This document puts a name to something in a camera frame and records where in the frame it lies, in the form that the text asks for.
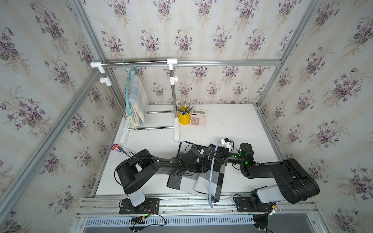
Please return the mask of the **black white checkered scarf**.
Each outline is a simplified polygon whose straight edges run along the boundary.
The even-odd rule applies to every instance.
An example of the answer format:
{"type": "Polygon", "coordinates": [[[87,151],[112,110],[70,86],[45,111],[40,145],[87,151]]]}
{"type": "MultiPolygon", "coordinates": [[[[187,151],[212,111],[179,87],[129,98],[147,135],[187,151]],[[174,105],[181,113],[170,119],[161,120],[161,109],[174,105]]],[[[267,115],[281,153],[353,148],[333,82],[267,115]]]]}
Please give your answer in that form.
{"type": "Polygon", "coordinates": [[[217,203],[220,200],[225,165],[218,160],[212,160],[212,163],[213,171],[209,170],[207,173],[186,172],[183,175],[170,176],[167,187],[217,203]]]}

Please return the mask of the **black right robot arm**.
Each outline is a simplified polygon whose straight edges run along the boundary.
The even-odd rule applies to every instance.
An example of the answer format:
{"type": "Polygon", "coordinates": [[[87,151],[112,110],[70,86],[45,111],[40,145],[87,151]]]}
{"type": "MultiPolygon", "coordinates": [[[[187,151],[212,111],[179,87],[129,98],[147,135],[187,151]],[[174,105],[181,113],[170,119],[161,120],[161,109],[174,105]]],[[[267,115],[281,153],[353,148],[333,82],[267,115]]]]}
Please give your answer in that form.
{"type": "Polygon", "coordinates": [[[275,185],[260,187],[250,192],[252,206],[282,201],[296,204],[320,193],[317,182],[294,158],[259,163],[254,160],[254,151],[249,143],[240,144],[237,153],[228,149],[217,149],[209,157],[224,164],[240,165],[242,175],[248,179],[275,180],[275,185]]]}

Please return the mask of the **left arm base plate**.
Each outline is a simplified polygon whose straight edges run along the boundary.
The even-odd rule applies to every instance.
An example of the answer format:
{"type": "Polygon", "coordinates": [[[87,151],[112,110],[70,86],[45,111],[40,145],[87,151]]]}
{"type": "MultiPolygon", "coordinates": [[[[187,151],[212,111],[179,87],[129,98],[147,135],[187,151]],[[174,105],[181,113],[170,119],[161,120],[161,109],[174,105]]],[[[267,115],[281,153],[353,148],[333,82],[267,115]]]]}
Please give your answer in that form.
{"type": "Polygon", "coordinates": [[[159,198],[145,199],[145,202],[137,207],[134,207],[130,199],[126,198],[119,202],[119,214],[158,214],[159,212],[159,198]]]}

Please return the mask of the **blue cream plaid scarf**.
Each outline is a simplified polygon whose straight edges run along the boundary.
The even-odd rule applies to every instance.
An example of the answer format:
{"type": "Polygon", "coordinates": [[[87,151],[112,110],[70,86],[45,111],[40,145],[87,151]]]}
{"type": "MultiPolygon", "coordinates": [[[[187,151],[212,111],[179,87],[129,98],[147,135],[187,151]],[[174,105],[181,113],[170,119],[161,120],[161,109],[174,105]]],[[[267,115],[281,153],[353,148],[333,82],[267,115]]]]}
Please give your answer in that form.
{"type": "Polygon", "coordinates": [[[149,98],[138,75],[131,82],[130,93],[126,95],[128,120],[134,128],[144,127],[149,98]]]}

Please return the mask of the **teal plastic hanger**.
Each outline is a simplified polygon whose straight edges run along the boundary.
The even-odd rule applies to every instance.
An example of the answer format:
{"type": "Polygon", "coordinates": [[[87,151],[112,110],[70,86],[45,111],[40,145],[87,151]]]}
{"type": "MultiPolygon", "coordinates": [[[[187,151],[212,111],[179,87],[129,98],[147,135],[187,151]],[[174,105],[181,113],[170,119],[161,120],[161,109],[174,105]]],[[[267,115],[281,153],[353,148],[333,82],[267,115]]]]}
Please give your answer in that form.
{"type": "Polygon", "coordinates": [[[132,105],[129,103],[129,84],[130,84],[131,79],[132,79],[132,73],[137,75],[138,70],[137,70],[137,68],[133,68],[133,67],[130,68],[129,70],[127,70],[126,65],[125,65],[125,60],[122,62],[122,66],[123,66],[124,71],[127,73],[127,83],[126,83],[126,91],[125,91],[125,104],[126,104],[127,115],[130,116],[132,105]]]}

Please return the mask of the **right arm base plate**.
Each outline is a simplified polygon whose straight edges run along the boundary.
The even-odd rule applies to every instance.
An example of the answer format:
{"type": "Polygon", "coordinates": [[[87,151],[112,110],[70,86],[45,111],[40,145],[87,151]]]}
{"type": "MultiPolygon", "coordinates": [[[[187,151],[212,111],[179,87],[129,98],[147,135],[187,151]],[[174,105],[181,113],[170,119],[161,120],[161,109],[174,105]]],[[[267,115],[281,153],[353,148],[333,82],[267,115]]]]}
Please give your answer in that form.
{"type": "Polygon", "coordinates": [[[250,196],[235,194],[233,201],[236,204],[237,211],[243,212],[265,212],[270,213],[276,206],[276,202],[263,203],[258,195],[258,189],[251,191],[250,196]]]}

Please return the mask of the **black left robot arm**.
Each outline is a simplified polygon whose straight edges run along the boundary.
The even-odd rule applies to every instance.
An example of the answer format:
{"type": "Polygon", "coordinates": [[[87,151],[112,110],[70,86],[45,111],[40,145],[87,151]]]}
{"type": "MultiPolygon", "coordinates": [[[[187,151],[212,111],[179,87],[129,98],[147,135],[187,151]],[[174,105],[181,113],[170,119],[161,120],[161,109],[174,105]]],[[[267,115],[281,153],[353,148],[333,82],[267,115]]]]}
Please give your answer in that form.
{"type": "Polygon", "coordinates": [[[189,151],[178,151],[177,156],[171,159],[159,158],[151,155],[148,150],[141,150],[117,165],[114,177],[133,207],[145,203],[142,187],[156,174],[169,175],[179,180],[207,173],[211,168],[206,158],[207,147],[195,144],[189,144],[189,147],[189,151]]]}

